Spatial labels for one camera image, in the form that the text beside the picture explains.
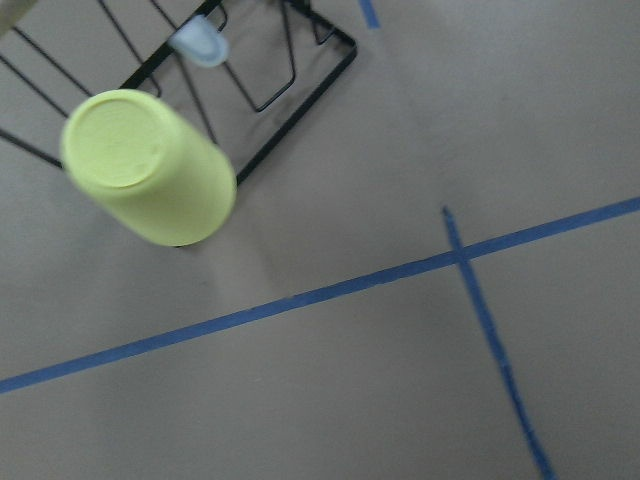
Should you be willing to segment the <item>yellow cup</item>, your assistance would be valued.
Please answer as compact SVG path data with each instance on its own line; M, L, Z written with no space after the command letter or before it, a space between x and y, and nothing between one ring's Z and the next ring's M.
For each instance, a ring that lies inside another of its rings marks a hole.
M78 105L62 128L60 155L81 192L156 245L207 239L235 205L236 173L224 152L140 90L105 91Z

